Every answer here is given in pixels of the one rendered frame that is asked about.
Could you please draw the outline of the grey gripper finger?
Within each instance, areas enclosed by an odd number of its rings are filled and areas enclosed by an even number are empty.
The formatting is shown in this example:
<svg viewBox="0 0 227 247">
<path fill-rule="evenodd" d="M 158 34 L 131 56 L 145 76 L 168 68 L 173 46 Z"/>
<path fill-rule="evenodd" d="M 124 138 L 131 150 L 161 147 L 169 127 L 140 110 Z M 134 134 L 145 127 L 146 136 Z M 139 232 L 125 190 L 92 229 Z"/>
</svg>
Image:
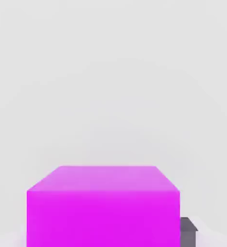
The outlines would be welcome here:
<svg viewBox="0 0 227 247">
<path fill-rule="evenodd" d="M 212 240 L 202 224 L 180 217 L 180 247 L 211 247 Z"/>
</svg>

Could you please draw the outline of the small magenta cube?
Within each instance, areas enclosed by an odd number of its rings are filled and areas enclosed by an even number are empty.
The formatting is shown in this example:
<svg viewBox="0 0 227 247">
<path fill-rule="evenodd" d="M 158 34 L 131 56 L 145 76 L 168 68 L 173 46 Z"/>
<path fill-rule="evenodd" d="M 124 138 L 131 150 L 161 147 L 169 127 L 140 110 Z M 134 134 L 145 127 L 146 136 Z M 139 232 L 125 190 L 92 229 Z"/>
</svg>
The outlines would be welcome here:
<svg viewBox="0 0 227 247">
<path fill-rule="evenodd" d="M 27 191 L 27 247 L 180 247 L 180 192 L 154 166 L 60 166 Z"/>
</svg>

